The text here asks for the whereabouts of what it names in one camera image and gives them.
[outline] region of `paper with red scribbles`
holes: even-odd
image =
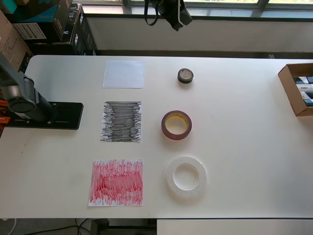
[[[141,206],[141,159],[93,162],[89,206]]]

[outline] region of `tape roll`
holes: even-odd
[[[166,128],[166,121],[170,117],[180,117],[180,118],[182,118],[186,122],[186,125],[187,125],[186,131],[184,133],[182,133],[182,134],[171,133]],[[164,115],[164,117],[162,119],[162,122],[161,122],[161,129],[162,129],[163,134],[167,138],[169,138],[171,140],[175,140],[175,141],[179,141],[179,140],[182,140],[182,139],[186,138],[188,136],[188,134],[190,133],[190,131],[191,131],[191,127],[192,127],[192,122],[191,122],[190,117],[186,113],[184,113],[182,111],[179,111],[179,110],[174,110],[174,111],[168,112],[166,115]]]
[[[178,71],[177,78],[179,82],[188,84],[192,82],[194,74],[189,69],[181,69]]]
[[[199,180],[197,185],[191,190],[185,190],[177,186],[174,181],[174,172],[178,166],[181,164],[189,164],[193,166],[198,174]],[[181,157],[174,159],[166,170],[166,180],[170,189],[178,196],[183,198],[190,198],[198,195],[199,193],[203,192],[206,188],[207,176],[204,166],[194,158],[191,157]]]

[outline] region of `black box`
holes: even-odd
[[[72,0],[30,0],[7,18],[27,43],[60,42]]]
[[[30,44],[29,48],[35,55],[87,55],[81,31],[74,22],[67,23],[61,42]]]
[[[94,42],[87,18],[84,17],[84,10],[81,4],[73,3],[71,5],[68,21],[75,22],[78,25],[79,30],[81,30],[84,43],[88,50],[87,55],[95,55],[97,46]]]
[[[84,14],[84,10],[83,10],[82,5],[79,3],[72,3],[69,9],[67,21],[72,21],[74,23],[77,23],[80,17],[82,17],[82,20],[83,20],[83,16],[82,16],[83,14]]]

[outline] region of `wall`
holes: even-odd
[[[194,20],[176,32],[165,20],[88,22],[99,50],[313,52],[313,23]]]

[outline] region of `open cardboard box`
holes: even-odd
[[[293,77],[313,76],[313,64],[287,64],[278,76],[283,84],[294,114],[297,117],[313,115],[313,107],[307,107]]]

